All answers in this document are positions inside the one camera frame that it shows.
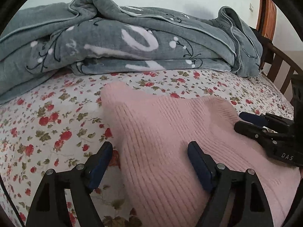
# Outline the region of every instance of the pink knit fabric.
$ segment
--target pink knit fabric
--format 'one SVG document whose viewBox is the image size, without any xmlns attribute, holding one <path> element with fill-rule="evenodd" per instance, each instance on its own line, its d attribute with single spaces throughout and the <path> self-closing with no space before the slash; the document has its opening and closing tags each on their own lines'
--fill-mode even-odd
<svg viewBox="0 0 303 227">
<path fill-rule="evenodd" d="M 145 227 L 194 227 L 201 216 L 209 195 L 187 157 L 190 141 L 231 170 L 253 168 L 281 226 L 299 169 L 270 160 L 257 142 L 237 134 L 239 117 L 228 101 L 150 95 L 121 82 L 107 84 L 101 99 L 127 193 Z"/>
</svg>

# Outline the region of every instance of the floral bedsheet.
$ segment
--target floral bedsheet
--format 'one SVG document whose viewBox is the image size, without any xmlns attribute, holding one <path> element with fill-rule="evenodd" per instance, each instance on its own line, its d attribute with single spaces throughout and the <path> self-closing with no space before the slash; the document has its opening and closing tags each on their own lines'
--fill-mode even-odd
<svg viewBox="0 0 303 227">
<path fill-rule="evenodd" d="M 0 107 L 0 173 L 24 222 L 47 169 L 69 170 L 85 163 L 104 141 L 111 141 L 99 95 L 102 87 L 113 81 L 172 98 L 220 96 L 238 112 L 269 112 L 291 119 L 293 115 L 292 106 L 263 75 L 258 80 L 243 79 L 229 72 L 196 69 L 94 76 L 57 74 Z M 91 197 L 105 226 L 142 226 L 125 193 L 115 148 L 107 172 Z M 79 226 L 68 190 L 66 200 L 71 222 Z M 20 226 L 1 188 L 0 204 Z"/>
</svg>

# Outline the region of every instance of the folded comforter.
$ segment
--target folded comforter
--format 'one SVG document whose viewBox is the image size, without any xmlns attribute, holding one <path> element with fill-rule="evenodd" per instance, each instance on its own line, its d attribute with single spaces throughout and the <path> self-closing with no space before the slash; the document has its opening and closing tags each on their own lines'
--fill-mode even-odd
<svg viewBox="0 0 303 227">
<path fill-rule="evenodd" d="M 252 77 L 261 54 L 230 7 L 204 20 L 112 0 L 39 6 L 18 11 L 0 37 L 0 104 L 65 66 L 77 75 L 206 68 Z"/>
</svg>

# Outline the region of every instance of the red flower print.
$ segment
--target red flower print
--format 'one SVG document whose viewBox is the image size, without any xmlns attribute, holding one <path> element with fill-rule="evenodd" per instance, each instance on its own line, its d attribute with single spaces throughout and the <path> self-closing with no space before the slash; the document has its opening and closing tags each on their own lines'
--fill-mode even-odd
<svg viewBox="0 0 303 227">
<path fill-rule="evenodd" d="M 62 148 L 62 146 L 63 146 L 63 144 L 64 144 L 64 141 L 62 141 L 62 140 L 58 140 L 58 141 L 56 141 L 55 142 L 55 145 L 54 145 L 54 148 L 58 151 L 60 151 L 61 150 L 61 148 Z"/>
<path fill-rule="evenodd" d="M 177 93 L 171 93 L 171 97 L 173 97 L 173 98 L 180 98 L 180 96 Z"/>
<path fill-rule="evenodd" d="M 55 94 L 55 92 L 51 92 L 47 95 L 48 98 L 52 97 Z"/>
<path fill-rule="evenodd" d="M 118 166 L 119 169 L 121 169 L 120 165 L 120 155 L 117 150 L 113 150 L 113 156 L 111 161 L 109 162 L 109 166 Z"/>
<path fill-rule="evenodd" d="M 12 166 L 8 165 L 8 166 L 7 166 L 6 175 L 7 175 L 7 176 L 10 176 L 11 171 L 12 171 Z"/>
<path fill-rule="evenodd" d="M 95 189 L 95 192 L 96 192 L 97 194 L 101 194 L 101 189 L 100 189 L 100 188 L 96 188 L 96 189 Z"/>
<path fill-rule="evenodd" d="M 246 99 L 245 102 L 246 102 L 247 104 L 254 104 L 251 100 L 248 100 L 248 99 Z"/>
<path fill-rule="evenodd" d="M 23 221 L 23 222 L 25 222 L 26 221 L 26 217 L 24 216 L 24 214 L 23 213 L 19 213 L 19 216 L 20 216 L 20 218 L 21 218 L 21 220 Z"/>
<path fill-rule="evenodd" d="M 72 223 L 73 227 L 75 227 L 76 219 L 75 219 L 74 215 L 71 212 L 69 212 L 69 218 L 71 220 L 71 223 Z"/>
<path fill-rule="evenodd" d="M 64 85 L 64 87 L 69 87 L 69 86 L 71 86 L 72 84 L 73 84 L 73 82 L 66 83 L 66 84 Z"/>
<path fill-rule="evenodd" d="M 178 78 L 177 80 L 181 83 L 185 83 L 185 80 L 183 78 Z"/>
<path fill-rule="evenodd" d="M 63 132 L 61 135 L 60 135 L 60 140 L 69 140 L 70 138 L 72 137 L 72 133 L 68 130 L 68 131 L 65 131 Z"/>
<path fill-rule="evenodd" d="M 30 189 L 26 189 L 25 190 L 25 194 L 28 195 L 28 196 L 31 196 L 31 190 Z"/>
<path fill-rule="evenodd" d="M 52 111 L 52 110 L 54 109 L 54 105 L 53 105 L 53 104 L 48 105 L 48 106 L 46 106 L 46 109 L 47 109 L 48 111 Z"/>
<path fill-rule="evenodd" d="M 105 139 L 108 139 L 109 137 L 113 137 L 113 134 L 111 132 L 111 129 L 107 128 L 104 132 Z"/>
<path fill-rule="evenodd" d="M 227 87 L 227 85 L 226 84 L 224 84 L 224 83 L 221 83 L 221 82 L 218 82 L 218 85 L 223 85 L 223 86 L 225 86 L 225 87 Z"/>
<path fill-rule="evenodd" d="M 31 168 L 31 173 L 35 173 L 37 171 L 37 168 L 36 167 L 32 167 Z"/>
<path fill-rule="evenodd" d="M 44 101 L 46 98 L 47 98 L 47 95 L 46 96 L 42 96 L 41 100 Z"/>
<path fill-rule="evenodd" d="M 154 85 L 153 82 L 148 82 L 148 83 L 145 84 L 146 87 L 151 87 L 151 86 L 153 86 L 153 85 Z"/>
<path fill-rule="evenodd" d="M 24 103 L 24 100 L 21 98 L 17 101 L 17 105 L 22 105 L 23 103 Z"/>
<path fill-rule="evenodd" d="M 96 103 L 98 103 L 98 104 L 99 104 L 99 106 L 101 106 L 101 105 L 102 105 L 101 97 L 99 97 L 99 98 L 96 100 Z"/>
<path fill-rule="evenodd" d="M 33 151 L 34 151 L 34 146 L 31 144 L 26 146 L 25 150 L 24 150 L 24 152 L 27 156 L 31 156 L 33 154 Z"/>
<path fill-rule="evenodd" d="M 77 108 L 76 113 L 79 112 L 81 110 L 81 108 L 83 108 L 83 107 Z"/>
<path fill-rule="evenodd" d="M 83 150 L 83 151 L 86 151 L 86 150 L 88 150 L 88 149 L 89 149 L 89 146 L 88 146 L 87 144 L 84 144 L 83 147 L 82 147 L 82 150 Z"/>
<path fill-rule="evenodd" d="M 48 123 L 48 117 L 42 117 L 42 118 L 40 118 L 39 125 L 46 126 L 47 123 Z"/>
<path fill-rule="evenodd" d="M 57 119 L 59 118 L 59 114 L 58 113 L 52 113 L 49 117 L 49 121 L 50 122 L 55 122 Z"/>
<path fill-rule="evenodd" d="M 200 77 L 200 73 L 194 72 L 194 78 L 195 78 L 195 79 L 199 79 L 199 77 Z"/>
<path fill-rule="evenodd" d="M 54 162 L 54 166 L 58 166 L 59 164 L 59 159 L 56 159 L 56 161 Z"/>
<path fill-rule="evenodd" d="M 18 132 L 17 132 L 17 128 L 16 127 L 11 129 L 11 134 L 13 135 L 13 137 L 17 137 Z"/>
</svg>

